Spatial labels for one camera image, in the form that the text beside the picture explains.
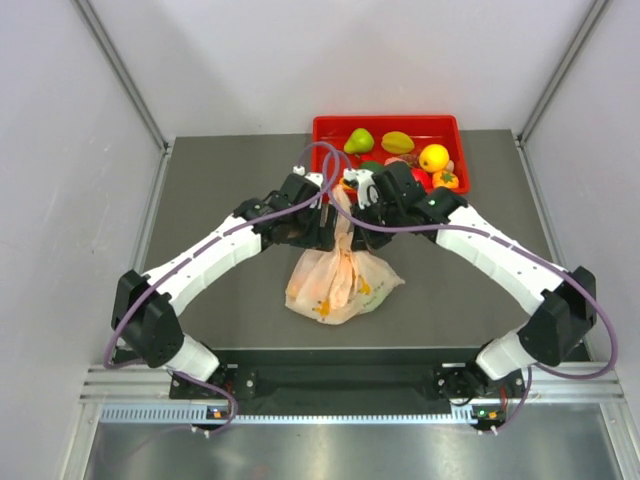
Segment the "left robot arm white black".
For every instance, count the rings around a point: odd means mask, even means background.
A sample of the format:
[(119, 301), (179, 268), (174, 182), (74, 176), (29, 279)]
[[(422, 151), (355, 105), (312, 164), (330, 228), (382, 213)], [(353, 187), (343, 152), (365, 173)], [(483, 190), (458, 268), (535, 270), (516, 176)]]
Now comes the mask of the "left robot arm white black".
[(124, 363), (183, 372), (205, 396), (226, 387), (216, 355), (186, 335), (179, 316), (226, 272), (272, 245), (328, 247), (322, 226), (326, 181), (295, 169), (265, 199), (249, 199), (186, 251), (145, 273), (129, 270), (118, 280), (111, 327), (133, 352)]

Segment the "translucent banana print plastic bag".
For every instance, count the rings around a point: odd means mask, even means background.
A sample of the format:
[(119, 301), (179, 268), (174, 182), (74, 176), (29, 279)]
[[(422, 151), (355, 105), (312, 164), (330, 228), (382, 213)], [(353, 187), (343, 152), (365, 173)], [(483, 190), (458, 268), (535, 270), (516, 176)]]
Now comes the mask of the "translucent banana print plastic bag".
[(404, 284), (393, 268), (367, 251), (351, 248), (352, 223), (337, 216), (334, 247), (306, 250), (285, 290), (285, 306), (327, 325), (340, 325), (375, 310)]

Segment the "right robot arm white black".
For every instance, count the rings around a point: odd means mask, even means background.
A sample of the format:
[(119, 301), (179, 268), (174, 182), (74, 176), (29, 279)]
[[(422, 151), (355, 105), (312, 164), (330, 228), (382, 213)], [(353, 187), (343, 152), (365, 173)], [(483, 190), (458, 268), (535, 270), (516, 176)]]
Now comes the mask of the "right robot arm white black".
[(559, 365), (595, 326), (594, 275), (543, 260), (491, 226), (465, 198), (446, 187), (426, 191), (411, 169), (394, 162), (377, 173), (347, 169), (357, 192), (356, 238), (371, 249), (411, 232), (469, 262), (509, 293), (528, 321), (483, 345), (460, 372), (467, 392), (487, 396), (505, 377), (534, 364)]

